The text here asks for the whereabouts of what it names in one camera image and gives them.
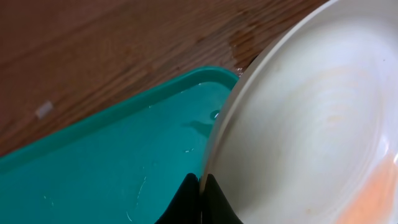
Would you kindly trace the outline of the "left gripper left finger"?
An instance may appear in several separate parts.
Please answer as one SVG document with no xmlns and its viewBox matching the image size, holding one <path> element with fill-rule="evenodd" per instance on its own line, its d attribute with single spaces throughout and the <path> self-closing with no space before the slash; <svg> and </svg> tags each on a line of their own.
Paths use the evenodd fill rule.
<svg viewBox="0 0 398 224">
<path fill-rule="evenodd" d="M 199 181 L 195 174 L 189 173 L 155 224 L 195 224 L 199 217 Z"/>
</svg>

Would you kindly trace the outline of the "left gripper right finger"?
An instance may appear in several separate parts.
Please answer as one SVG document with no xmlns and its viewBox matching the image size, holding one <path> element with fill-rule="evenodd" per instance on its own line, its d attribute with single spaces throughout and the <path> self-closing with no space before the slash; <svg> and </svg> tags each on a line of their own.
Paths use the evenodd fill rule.
<svg viewBox="0 0 398 224">
<path fill-rule="evenodd" d="M 202 200 L 202 224 L 243 224 L 212 174 L 207 175 Z"/>
</svg>

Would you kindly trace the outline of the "white plate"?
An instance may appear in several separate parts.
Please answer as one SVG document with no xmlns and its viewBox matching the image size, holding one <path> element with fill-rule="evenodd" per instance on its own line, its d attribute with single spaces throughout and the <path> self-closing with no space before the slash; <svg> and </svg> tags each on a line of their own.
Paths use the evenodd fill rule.
<svg viewBox="0 0 398 224">
<path fill-rule="evenodd" d="M 397 222 L 397 1 L 328 1 L 224 104 L 201 188 L 243 223 Z"/>
</svg>

